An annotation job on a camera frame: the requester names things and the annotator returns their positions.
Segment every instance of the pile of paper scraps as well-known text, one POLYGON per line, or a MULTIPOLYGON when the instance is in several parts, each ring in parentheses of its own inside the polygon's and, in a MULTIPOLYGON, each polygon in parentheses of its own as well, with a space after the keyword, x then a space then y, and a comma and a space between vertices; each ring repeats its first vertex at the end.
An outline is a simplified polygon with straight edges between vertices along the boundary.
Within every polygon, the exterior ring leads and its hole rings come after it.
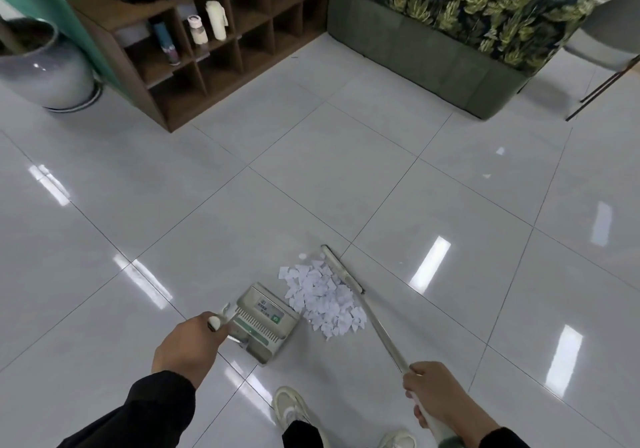
POLYGON ((311 261, 312 266, 283 266, 278 277, 287 282, 285 299, 309 320, 314 330, 320 329, 327 340, 344 335, 349 328, 364 328, 367 315, 353 302, 353 292, 340 281, 324 261, 311 261))

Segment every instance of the black sleeve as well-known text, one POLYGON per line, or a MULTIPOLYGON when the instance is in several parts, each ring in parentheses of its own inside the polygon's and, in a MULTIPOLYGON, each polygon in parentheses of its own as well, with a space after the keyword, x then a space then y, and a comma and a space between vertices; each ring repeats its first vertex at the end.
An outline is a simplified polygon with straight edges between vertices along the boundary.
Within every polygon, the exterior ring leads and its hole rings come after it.
POLYGON ((485 436, 478 448, 529 448, 529 446, 512 430, 500 428, 485 436))
POLYGON ((196 409, 196 389, 179 374, 137 381, 125 403, 69 436, 59 448, 175 448, 196 409))

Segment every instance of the black pants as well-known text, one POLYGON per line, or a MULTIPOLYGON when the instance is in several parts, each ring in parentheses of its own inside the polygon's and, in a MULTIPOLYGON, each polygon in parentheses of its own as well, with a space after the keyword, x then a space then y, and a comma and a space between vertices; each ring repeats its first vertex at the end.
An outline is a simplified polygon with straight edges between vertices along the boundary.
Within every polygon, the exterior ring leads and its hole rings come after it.
POLYGON ((282 436, 284 448, 323 448, 320 433, 304 421, 293 421, 282 436))

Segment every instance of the green sofa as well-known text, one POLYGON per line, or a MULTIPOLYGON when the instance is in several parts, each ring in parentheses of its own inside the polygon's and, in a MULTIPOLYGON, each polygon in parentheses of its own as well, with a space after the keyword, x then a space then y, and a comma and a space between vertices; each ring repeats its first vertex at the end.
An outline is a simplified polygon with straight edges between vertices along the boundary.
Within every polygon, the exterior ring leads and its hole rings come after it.
POLYGON ((327 31, 488 119, 569 39, 595 0, 329 0, 327 31))

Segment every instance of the left hand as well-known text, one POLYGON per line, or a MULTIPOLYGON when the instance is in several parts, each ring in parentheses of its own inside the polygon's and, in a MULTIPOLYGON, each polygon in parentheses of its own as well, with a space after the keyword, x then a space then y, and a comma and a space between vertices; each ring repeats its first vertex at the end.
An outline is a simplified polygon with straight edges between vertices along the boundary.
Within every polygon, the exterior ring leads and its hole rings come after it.
POLYGON ((196 389, 200 387, 229 333, 228 324, 211 331, 207 321, 212 316, 213 313, 204 312, 178 323, 156 348, 151 373, 172 371, 188 379, 196 389))

